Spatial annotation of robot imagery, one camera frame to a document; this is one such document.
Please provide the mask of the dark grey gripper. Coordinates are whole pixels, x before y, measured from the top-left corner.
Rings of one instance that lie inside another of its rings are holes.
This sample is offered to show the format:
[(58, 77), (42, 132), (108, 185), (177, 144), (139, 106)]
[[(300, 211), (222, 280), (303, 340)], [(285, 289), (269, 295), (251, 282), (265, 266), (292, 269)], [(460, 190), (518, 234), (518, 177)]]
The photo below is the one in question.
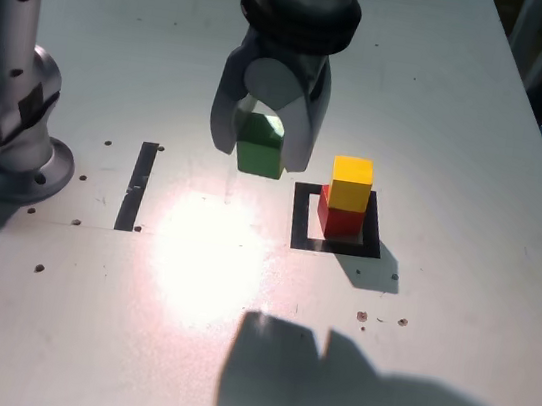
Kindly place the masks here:
[(291, 173), (304, 172), (329, 103), (330, 67), (328, 56), (300, 53), (255, 32), (246, 33), (242, 45), (227, 58), (214, 96), (210, 132), (215, 148), (232, 154), (258, 100), (283, 126), (282, 165)]

